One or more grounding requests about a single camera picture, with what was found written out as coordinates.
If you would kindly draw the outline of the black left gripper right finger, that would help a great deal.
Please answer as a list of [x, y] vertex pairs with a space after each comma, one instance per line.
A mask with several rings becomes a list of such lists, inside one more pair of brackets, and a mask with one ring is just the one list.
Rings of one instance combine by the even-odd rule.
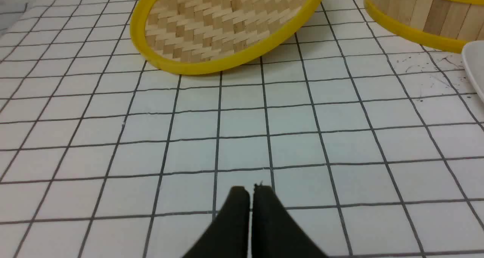
[[328, 257], [298, 226], [266, 185], [254, 185], [252, 213], [253, 258]]

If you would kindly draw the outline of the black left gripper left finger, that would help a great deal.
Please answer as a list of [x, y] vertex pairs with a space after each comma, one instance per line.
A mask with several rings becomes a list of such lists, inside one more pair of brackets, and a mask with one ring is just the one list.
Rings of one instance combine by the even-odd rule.
[[246, 258], [249, 216], [248, 191], [233, 186], [216, 218], [183, 257]]

